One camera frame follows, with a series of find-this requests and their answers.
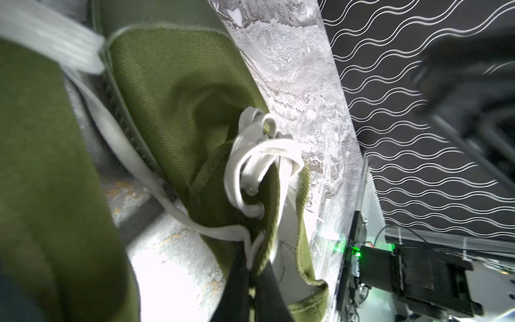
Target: olive green bag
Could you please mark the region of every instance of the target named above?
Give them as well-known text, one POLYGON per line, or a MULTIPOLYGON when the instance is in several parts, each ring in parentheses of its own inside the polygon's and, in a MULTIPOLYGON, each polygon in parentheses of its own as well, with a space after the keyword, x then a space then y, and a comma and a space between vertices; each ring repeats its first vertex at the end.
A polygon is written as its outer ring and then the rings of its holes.
MULTIPOLYGON (((256 199, 262 220, 229 204, 223 178, 238 118, 248 106, 268 108, 238 49, 206 0, 94 0, 97 32, 107 39, 104 60, 114 110, 147 164, 170 183, 189 216, 207 227, 241 224, 252 238, 265 231, 254 273, 266 265, 277 236, 278 177, 272 166, 256 199)), ((307 166, 297 195, 297 271, 317 286, 288 307, 297 321, 320 321, 328 288, 316 280, 302 214, 308 194, 307 166)), ((204 237, 222 270, 234 244, 204 237)))
MULTIPOLYGON (((92 14, 107 39, 106 79, 127 137, 193 220, 241 224, 252 238, 265 231, 253 267, 259 275, 278 235, 278 170, 273 165, 248 200, 265 205, 262 220, 230 205, 223 178, 238 118, 248 106, 268 109, 223 24, 206 0, 94 0, 92 14)), ((0 79, 0 276, 12 279, 46 320, 139 320, 137 284, 59 67, 0 41, 0 79)), ((287 303, 301 322, 322 320, 328 300, 302 218, 308 183, 305 166, 292 249, 295 274, 312 291, 287 303)), ((227 273, 234 243, 203 238, 227 273)), ((5 309, 0 305, 0 317, 5 309)))

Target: wire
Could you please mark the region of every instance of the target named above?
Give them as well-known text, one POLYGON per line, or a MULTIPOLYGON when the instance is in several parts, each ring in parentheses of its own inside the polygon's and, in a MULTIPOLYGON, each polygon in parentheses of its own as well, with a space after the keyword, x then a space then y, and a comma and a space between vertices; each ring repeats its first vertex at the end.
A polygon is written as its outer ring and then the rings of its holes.
MULTIPOLYGON (((402 244, 399 244, 399 243, 389 243, 389 244, 402 245, 402 244)), ((491 253, 515 255, 515 252, 513 252, 513 251, 498 251, 498 250, 487 250, 487 249, 468 249, 468 248, 455 248, 455 247, 452 247, 452 246, 442 246, 442 245, 433 245, 433 244, 430 244, 430 245, 432 245, 431 248, 434 249, 434 250, 465 250, 465 251, 491 252, 491 253)))
POLYGON ((498 252, 499 254, 513 254, 513 251, 498 251, 498 250, 486 250, 486 249, 468 249, 468 248, 454 248, 452 246, 434 247, 434 249, 454 249, 454 250, 465 250, 465 251, 479 251, 479 252, 498 252))
POLYGON ((375 247, 375 244, 377 243, 377 239, 379 238, 379 235, 383 232, 383 230, 385 230, 388 227, 399 227, 399 228, 407 229, 407 230, 411 231, 412 233, 414 233, 415 235, 417 235, 417 237, 420 238, 421 240, 423 240, 425 243, 429 244, 429 242, 427 240, 425 240, 421 235, 414 232, 411 228, 403 227, 403 226, 399 226, 399 225, 386 225, 383 228, 381 228, 381 230, 377 233, 377 236, 375 237, 375 240, 374 240, 374 247, 375 247))
POLYGON ((354 312, 356 313, 356 316, 357 316, 357 322, 359 322, 359 314, 357 313, 357 305, 356 305, 356 302, 352 301, 352 306, 354 307, 354 312))
POLYGON ((367 299, 368 297, 368 293, 370 293, 370 289, 367 287, 367 294, 365 294, 365 297, 361 299, 361 301, 359 301, 359 305, 361 305, 363 302, 365 302, 365 300, 367 299))
POLYGON ((513 117, 515 110, 513 107, 500 108, 482 117, 479 123, 478 132, 483 140, 487 141, 498 152, 500 152, 506 159, 511 162, 515 161, 515 149, 511 145, 509 137, 506 133, 499 129, 499 123, 513 117))

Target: white rope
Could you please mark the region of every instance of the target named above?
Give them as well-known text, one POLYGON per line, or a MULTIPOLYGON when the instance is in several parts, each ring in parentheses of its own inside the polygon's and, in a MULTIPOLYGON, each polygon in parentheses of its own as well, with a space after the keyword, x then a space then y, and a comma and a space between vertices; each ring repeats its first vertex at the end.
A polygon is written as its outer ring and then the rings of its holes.
POLYGON ((300 144, 290 134, 283 135, 278 131, 277 121, 272 114, 263 114, 254 107, 248 107, 240 115, 238 132, 224 175, 229 202, 247 217, 262 219, 264 205, 261 202, 246 204, 241 189, 250 196, 256 195, 268 169, 276 162, 279 170, 280 223, 290 179, 304 167, 300 144), (264 134, 265 123, 270 127, 267 134, 264 134))

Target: white wavy lines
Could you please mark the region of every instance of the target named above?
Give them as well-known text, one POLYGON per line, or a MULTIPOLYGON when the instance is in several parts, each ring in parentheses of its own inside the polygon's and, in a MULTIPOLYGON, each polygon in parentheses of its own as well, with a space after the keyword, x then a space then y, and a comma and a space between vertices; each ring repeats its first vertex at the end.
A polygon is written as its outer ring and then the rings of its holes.
POLYGON ((388 163, 388 164, 383 165, 380 168, 370 168, 370 171, 374 172, 374 173, 379 173, 379 172, 384 171, 385 169, 394 168, 394 169, 400 170, 400 171, 402 171, 404 173, 415 173, 415 172, 418 172, 418 171, 420 171, 422 169, 425 169, 425 168, 435 168, 435 169, 438 169, 438 170, 440 170, 442 172, 445 172, 445 173, 460 173, 460 172, 463 172, 463 171, 468 170, 470 168, 473 168, 475 166, 477 166, 477 164, 475 164, 474 162, 467 163, 464 166, 461 166, 459 168, 447 168, 447 167, 444 167, 443 165, 438 164, 438 163, 424 163, 424 164, 421 164, 421 165, 417 166, 416 168, 406 169, 406 168, 401 167, 400 165, 398 165, 396 163, 388 163))
POLYGON ((395 129, 399 126, 408 126, 410 128, 416 129, 416 130, 427 130, 427 129, 431 128, 431 126, 429 126, 427 124, 416 124, 416 123, 413 123, 410 121, 402 120, 402 121, 397 121, 397 122, 393 123, 392 125, 390 125, 389 128, 384 129, 384 130, 379 130, 373 126, 365 125, 365 126, 360 127, 358 129, 358 131, 356 131, 356 135, 359 135, 363 131, 372 131, 377 134, 388 134, 388 133, 392 132, 393 129, 395 129))
POLYGON ((322 3, 320 4, 320 12, 322 12, 323 8, 325 7, 325 3, 327 0, 322 0, 322 3))
POLYGON ((398 111, 398 112, 393 112, 393 111, 390 111, 389 109, 385 109, 385 108, 381 107, 381 108, 373 110, 367 117, 359 118, 359 117, 355 117, 355 116, 351 115, 351 119, 353 121, 356 121, 359 123, 364 123, 366 121, 369 121, 371 118, 374 117, 374 115, 377 115, 377 114, 388 114, 391 116, 404 116, 404 115, 408 114, 415 107, 425 105, 425 102, 427 102, 427 100, 425 100, 425 99, 416 100, 413 103, 411 103, 408 107, 406 107, 404 110, 398 111))
POLYGON ((490 16, 488 16, 488 18, 486 20, 484 20, 480 25, 478 25, 478 26, 476 26, 474 28, 467 29, 467 30, 458 30, 458 29, 454 29, 454 28, 444 28, 444 29, 441 29, 441 30, 438 30, 438 31, 432 33, 429 37, 427 37, 424 40, 424 42, 418 48, 413 49, 413 50, 411 50, 409 52, 403 52, 402 50, 397 50, 397 49, 389 49, 389 50, 383 52, 381 55, 379 55, 379 57, 376 59, 376 61, 372 65, 370 65, 370 66, 363 67, 363 66, 359 66, 359 65, 349 65, 349 66, 344 68, 342 76, 340 76, 340 78, 343 79, 343 77, 345 77, 345 75, 348 72, 350 72, 350 71, 361 71, 363 73, 371 72, 374 69, 376 69, 377 66, 379 66, 379 64, 385 58, 390 57, 390 56, 397 56, 397 57, 401 57, 401 58, 411 58, 411 57, 414 57, 414 56, 418 55, 419 53, 421 53, 430 43, 432 43, 436 39, 438 39, 440 37, 443 37, 443 36, 469 37, 469 36, 476 35, 476 34, 480 33, 481 31, 485 30, 495 19, 497 19, 503 13, 508 12, 508 11, 510 11, 512 9, 515 9, 515 7, 509 7, 507 9, 497 13, 503 7, 506 7, 506 6, 511 5, 513 3, 515 3, 515 0, 512 0, 512 1, 502 5, 501 7, 497 8, 497 10, 494 11, 494 13, 492 13, 490 16))
POLYGON ((418 153, 417 151, 413 151, 413 150, 404 150, 404 151, 400 151, 399 153, 397 153, 396 155, 393 155, 393 156, 383 156, 382 154, 379 154, 375 151, 369 151, 366 153, 367 157, 378 157, 380 159, 383 159, 385 161, 393 161, 393 160, 396 160, 398 158, 400 158, 401 156, 414 156, 414 157, 417 157, 419 159, 422 159, 422 160, 433 160, 433 159, 436 159, 438 157, 440 157, 441 155, 444 155, 446 153, 449 153, 449 152, 455 152, 455 153, 459 153, 459 154, 463 154, 463 152, 461 152, 460 150, 458 150, 457 148, 455 147, 446 147, 432 155, 423 155, 421 153, 418 153))
POLYGON ((436 213, 436 212, 432 212, 432 213, 429 213, 429 214, 426 214, 426 215, 415 215, 407 210, 404 210, 404 209, 395 209, 395 210, 392 210, 392 211, 383 211, 383 214, 385 215, 395 215, 397 213, 403 213, 403 214, 406 214, 410 217, 413 217, 415 219, 428 219, 428 218, 431 218, 431 217, 438 217, 438 218, 443 218, 445 220, 447 220, 448 222, 451 222, 451 223, 454 223, 454 224, 469 224, 469 223, 473 223, 473 222, 485 222, 485 223, 489 223, 489 224, 492 224, 496 227, 499 227, 499 228, 504 228, 504 229, 515 229, 515 225, 508 225, 508 224, 501 224, 500 222, 496 222, 495 220, 493 219, 490 219, 490 218, 487 218, 487 217, 471 217, 471 218, 467 218, 467 219, 454 219, 454 218, 451 218, 447 215, 444 215, 444 214, 441 214, 441 213, 436 213))
POLYGON ((435 16, 432 18, 411 16, 411 17, 405 19, 404 21, 402 21, 397 26, 395 31, 390 36, 386 37, 385 39, 382 39, 382 40, 377 40, 377 39, 373 39, 373 38, 361 39, 356 44, 356 46, 352 49, 350 54, 348 54, 346 56, 334 55, 334 58, 338 61, 345 62, 345 61, 349 61, 352 58, 354 58, 354 56, 356 56, 357 51, 363 46, 366 46, 366 45, 373 45, 376 47, 386 46, 386 45, 392 43, 395 40, 395 38, 400 34, 401 30, 403 30, 404 28, 406 28, 409 25, 423 25, 423 26, 436 25, 436 24, 444 21, 447 17, 449 17, 453 13, 453 11, 459 6, 459 4, 461 4, 463 1, 465 1, 465 0, 459 0, 459 2, 458 2, 458 0, 454 0, 454 2, 449 6, 449 8, 447 8, 447 10, 445 10, 443 13, 439 14, 438 16, 435 16))
POLYGON ((436 228, 436 227, 433 227, 427 223, 424 223, 424 222, 411 222, 409 224, 405 224, 405 223, 401 223, 399 221, 397 221, 396 219, 392 218, 392 217, 385 217, 385 220, 386 221, 390 221, 390 222, 394 222, 396 225, 399 225, 399 226, 402 226, 402 227, 413 227, 413 226, 416 226, 416 225, 421 225, 421 226, 424 226, 426 228, 429 228, 430 230, 432 231, 438 231, 438 232, 449 232, 449 231, 452 231, 452 230, 460 230, 460 231, 464 231, 472 236, 475 236, 475 237, 481 237, 481 238, 493 238, 493 237, 499 237, 499 236, 510 236, 510 237, 515 237, 515 233, 512 233, 512 232, 507 232, 507 231, 498 231, 498 232, 493 232, 493 233, 490 233, 490 234, 482 234, 482 233, 478 233, 478 232, 475 232, 475 231, 472 231, 468 228, 465 228, 465 227, 459 227, 459 226, 452 226, 452 227, 447 227, 447 228, 436 228))
POLYGON ((361 85, 359 85, 357 88, 355 89, 349 89, 349 88, 346 88, 346 87, 343 87, 342 88, 344 89, 344 92, 347 92, 347 93, 350 93, 350 94, 357 94, 359 93, 368 83, 370 82, 373 82, 373 81, 380 81, 381 83, 384 83, 384 84, 392 84, 392 83, 395 83, 396 81, 399 81, 404 75, 407 74, 407 72, 409 72, 410 70, 412 69, 415 69, 418 67, 418 64, 417 62, 412 62, 410 64, 408 64, 401 72, 399 75, 397 76, 393 76, 391 78, 386 78, 386 77, 383 77, 383 76, 379 76, 379 75, 373 75, 373 76, 370 76, 370 77, 367 77, 363 83, 361 83, 361 85))
POLYGON ((502 67, 504 67, 504 66, 506 66, 506 65, 510 65, 510 64, 513 64, 513 63, 515 63, 515 61, 510 61, 510 62, 507 62, 507 63, 501 64, 501 65, 497 66, 496 68, 492 69, 491 71, 489 71, 489 72, 488 72, 488 75, 492 74, 493 72, 495 72, 495 71, 496 71, 496 70, 498 70, 499 68, 502 68, 502 67))
POLYGON ((495 64, 493 64, 492 66, 490 66, 487 70, 485 70, 484 72, 481 73, 481 75, 485 75, 485 74, 489 74, 489 71, 495 67, 495 64))
POLYGON ((437 211, 442 211, 442 210, 446 210, 446 209, 449 209, 449 208, 461 208, 461 209, 465 209, 471 213, 475 213, 477 215, 489 215, 489 214, 492 214, 492 213, 495 213, 495 212, 498 212, 498 211, 515 211, 515 207, 513 206, 499 206, 499 207, 495 207, 495 208, 492 208, 492 209, 489 209, 489 210, 480 210, 480 209, 475 209, 475 208, 472 208, 472 207, 469 207, 467 205, 464 205, 464 204, 460 204, 460 203, 452 203, 452 204, 447 204, 447 205, 443 205, 443 206, 438 206, 438 207, 435 207, 435 206, 431 206, 429 204, 426 204, 425 202, 423 201, 420 201, 420 200, 410 200, 410 201, 407 201, 407 202, 404 202, 402 204, 399 204, 393 200, 391 200, 390 198, 386 198, 386 197, 381 197, 379 198, 379 201, 386 201, 394 206, 397 206, 397 207, 407 207, 407 206, 411 206, 411 205, 420 205, 420 206, 424 206, 426 208, 428 208, 429 210, 437 210, 437 211))
POLYGON ((388 182, 389 184, 394 184, 394 185, 403 184, 408 181, 416 181, 416 182, 426 185, 428 187, 438 187, 439 185, 443 185, 443 184, 446 184, 449 182, 460 182, 460 183, 463 183, 464 185, 468 185, 469 187, 472 187, 472 188, 487 188, 487 187, 493 186, 494 184, 497 184, 496 180, 491 180, 491 181, 488 181, 485 183, 478 183, 478 182, 468 181, 467 179, 460 178, 460 177, 447 177, 447 178, 444 178, 437 182, 425 181, 424 179, 421 179, 418 177, 404 177, 399 181, 393 181, 393 180, 390 180, 383 176, 373 176, 373 179, 374 180, 376 180, 376 179, 383 180, 384 182, 388 182))
POLYGON ((395 88, 392 88, 392 89, 388 90, 388 92, 386 92, 383 95, 383 97, 381 97, 379 99, 376 99, 376 100, 371 100, 371 99, 368 99, 366 97, 356 97, 355 99, 353 99, 350 102, 349 110, 354 106, 354 104, 357 104, 359 102, 365 102, 368 105, 379 105, 379 104, 383 103, 384 101, 386 101, 386 99, 390 95, 393 95, 393 94, 396 94, 396 93, 403 93, 403 94, 406 94, 408 96, 419 96, 419 95, 422 95, 422 93, 420 93, 419 91, 409 90, 409 89, 406 89, 404 87, 395 87, 395 88))
POLYGON ((435 140, 435 141, 438 141, 441 143, 449 143, 449 141, 446 141, 445 138, 443 138, 439 135, 436 135, 433 133, 421 133, 421 134, 415 136, 413 139, 411 139, 409 141, 405 141, 405 142, 397 141, 394 138, 380 138, 375 143, 365 144, 365 143, 360 142, 359 145, 362 147, 365 147, 367 149, 373 149, 375 147, 378 147, 381 143, 385 143, 385 142, 393 143, 396 146, 410 146, 410 145, 414 144, 415 142, 420 141, 422 139, 432 139, 432 140, 435 140))
MULTIPOLYGON (((333 47, 334 43, 336 42, 336 40, 338 38, 340 38, 340 36, 342 36, 342 35, 361 36, 361 35, 363 35, 364 33, 367 32, 368 28, 370 28, 370 26, 372 25, 374 20, 379 18, 379 16, 381 16, 383 14, 386 14, 386 13, 390 13, 390 14, 393 14, 393 15, 405 14, 405 13, 409 12, 410 10, 412 10, 413 8, 415 8, 415 6, 418 4, 419 1, 420 0, 411 0, 411 2, 408 3, 407 5, 405 5, 403 7, 398 7, 398 8, 397 7, 390 7, 390 6, 384 6, 384 7, 379 8, 378 10, 374 11, 374 13, 368 19, 367 23, 363 27, 361 27, 360 29, 358 29, 358 30, 352 30, 352 29, 340 29, 340 30, 338 30, 336 32, 336 34, 333 36, 333 39, 330 42, 331 47, 333 47)), ((324 23, 324 24, 328 25, 328 26, 336 26, 336 25, 338 25, 340 23, 341 22, 336 23, 336 24, 326 24, 326 23, 324 23)))
MULTIPOLYGON (((371 2, 370 1, 357 1, 357 2, 354 2, 354 3, 352 1, 349 1, 347 3, 347 5, 345 6, 345 9, 343 10, 341 15, 337 19, 335 19, 335 20, 322 19, 322 21, 324 22, 325 25, 336 26, 336 25, 340 24, 343 20, 345 20, 345 17, 347 17, 347 13, 349 13, 350 9, 352 7, 354 7, 355 5, 360 4, 360 3, 367 4, 367 5, 373 5, 374 3, 377 3, 379 1, 380 0, 375 0, 375 1, 371 1, 371 2), (337 21, 339 21, 339 22, 337 24, 335 24, 335 25, 330 24, 331 22, 337 22, 337 21)), ((327 0, 323 1, 320 11, 322 11, 322 9, 325 6, 326 2, 327 2, 327 0)))
POLYGON ((401 192, 401 193, 405 194, 406 196, 412 197, 412 198, 420 198, 425 195, 433 193, 433 194, 440 195, 444 198, 451 199, 451 200, 464 200, 469 197, 479 197, 480 196, 480 197, 488 197, 492 200, 499 201, 499 202, 515 202, 515 198, 499 197, 488 191, 472 191, 472 192, 466 193, 464 195, 455 196, 455 195, 450 195, 450 194, 448 194, 442 190, 438 190, 438 189, 427 189, 420 193, 412 193, 412 192, 406 191, 406 190, 404 190, 402 188, 398 188, 398 187, 392 187, 385 191, 377 190, 377 193, 380 195, 386 195, 386 194, 389 194, 390 192, 401 192))

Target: stitching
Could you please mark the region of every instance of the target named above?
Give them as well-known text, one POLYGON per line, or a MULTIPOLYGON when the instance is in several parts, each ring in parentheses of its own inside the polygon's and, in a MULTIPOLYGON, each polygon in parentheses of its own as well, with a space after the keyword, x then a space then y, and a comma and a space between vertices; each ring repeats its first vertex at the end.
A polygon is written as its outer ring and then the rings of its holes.
POLYGON ((284 240, 279 240, 281 242, 281 246, 282 245, 286 245, 286 247, 291 250, 291 252, 295 255, 295 247, 293 247, 291 244, 287 243, 286 241, 284 240))
POLYGON ((321 298, 321 299, 317 300, 316 302, 314 302, 313 304, 308 305, 305 308, 301 308, 301 309, 298 309, 298 310, 291 310, 290 312, 291 313, 302 313, 302 312, 305 312, 305 311, 307 311, 307 310, 309 310, 309 309, 319 305, 324 300, 325 300, 324 298, 321 298))
MULTIPOLYGON (((283 241, 281 241, 281 251, 283 251, 283 244, 282 244, 283 241)), ((283 264, 283 275, 281 275, 281 280, 279 281, 279 283, 281 283, 283 281, 283 277, 284 277, 284 273, 286 272, 286 264, 283 264)))
POLYGON ((300 187, 300 194, 297 195, 297 199, 296 199, 296 206, 297 206, 297 217, 299 219, 299 232, 297 234, 297 247, 296 249, 299 251, 299 255, 296 256, 297 258, 297 271, 299 272, 300 276, 302 277, 302 279, 306 282, 308 282, 309 284, 313 284, 313 281, 311 279, 309 279, 306 274, 304 273, 302 267, 303 267, 303 260, 302 260, 302 253, 304 252, 304 248, 302 247, 302 238, 301 238, 301 228, 304 228, 304 216, 303 216, 303 211, 304 211, 304 206, 306 204, 306 201, 307 201, 307 195, 309 193, 309 188, 306 188, 306 185, 309 187, 309 176, 310 176, 310 173, 309 173, 309 169, 307 168, 307 163, 306 161, 304 161, 304 168, 302 169, 301 173, 300 173, 300 179, 301 181, 299 182, 299 187, 300 187))
POLYGON ((221 165, 223 158, 230 153, 233 141, 226 141, 221 144, 215 151, 208 156, 205 163, 200 167, 200 170, 195 176, 195 179, 188 187, 189 195, 195 199, 197 204, 200 203, 200 194, 205 186, 208 184, 213 173, 221 165))

